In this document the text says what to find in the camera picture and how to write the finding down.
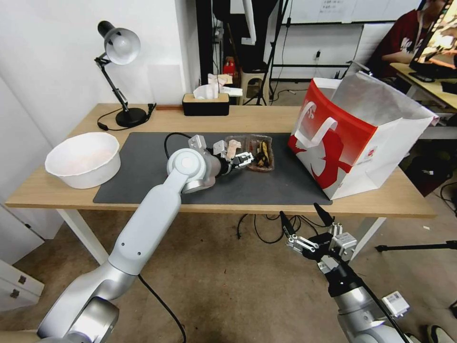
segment person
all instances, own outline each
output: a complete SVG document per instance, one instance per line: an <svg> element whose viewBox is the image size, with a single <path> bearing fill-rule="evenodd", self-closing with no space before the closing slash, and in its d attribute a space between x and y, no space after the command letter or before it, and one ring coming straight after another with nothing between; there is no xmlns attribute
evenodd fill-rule
<svg viewBox="0 0 457 343"><path fill-rule="evenodd" d="M411 62L445 4L444 0L427 0L423 10L412 10L395 22L368 60L367 67L375 77L395 78L396 71L390 64Z"/></svg>

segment lamp shade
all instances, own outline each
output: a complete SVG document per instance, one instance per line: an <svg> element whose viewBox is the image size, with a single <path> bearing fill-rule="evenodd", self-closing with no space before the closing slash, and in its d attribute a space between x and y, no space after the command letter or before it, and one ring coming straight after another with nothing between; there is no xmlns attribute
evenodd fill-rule
<svg viewBox="0 0 457 343"><path fill-rule="evenodd" d="M133 31L115 28L109 21L98 25L100 35L105 39L105 52L115 64L129 64L139 54L141 43Z"/></svg>

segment desk lamp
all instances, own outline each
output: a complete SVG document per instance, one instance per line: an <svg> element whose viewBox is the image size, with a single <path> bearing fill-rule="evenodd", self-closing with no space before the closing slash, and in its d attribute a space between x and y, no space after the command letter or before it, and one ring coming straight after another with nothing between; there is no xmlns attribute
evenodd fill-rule
<svg viewBox="0 0 457 343"><path fill-rule="evenodd" d="M109 21L105 20L99 23L98 31L105 40L105 52L97 57L95 62L122 105L122 111L116 115L116 124L122 127L138 126L146 121L146 112L140 108L129 109L127 99L119 88L114 86L105 71L105 66L110 62L120 65L132 62L138 56L141 48L139 38L133 31L115 28Z"/></svg>

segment tissue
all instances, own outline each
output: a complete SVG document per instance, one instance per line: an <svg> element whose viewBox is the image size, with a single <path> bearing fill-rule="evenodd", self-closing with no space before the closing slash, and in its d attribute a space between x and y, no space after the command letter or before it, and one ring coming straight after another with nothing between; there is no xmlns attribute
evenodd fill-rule
<svg viewBox="0 0 457 343"><path fill-rule="evenodd" d="M219 86L217 83L198 87L194 90L195 99L217 99L219 96Z"/></svg>

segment paper bag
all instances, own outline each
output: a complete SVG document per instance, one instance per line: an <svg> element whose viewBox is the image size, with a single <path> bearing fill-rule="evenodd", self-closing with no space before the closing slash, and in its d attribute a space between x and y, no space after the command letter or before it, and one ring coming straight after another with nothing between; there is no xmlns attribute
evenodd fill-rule
<svg viewBox="0 0 457 343"><path fill-rule="evenodd" d="M289 147L330 199L381 187L436 115L357 73L315 78Z"/></svg>

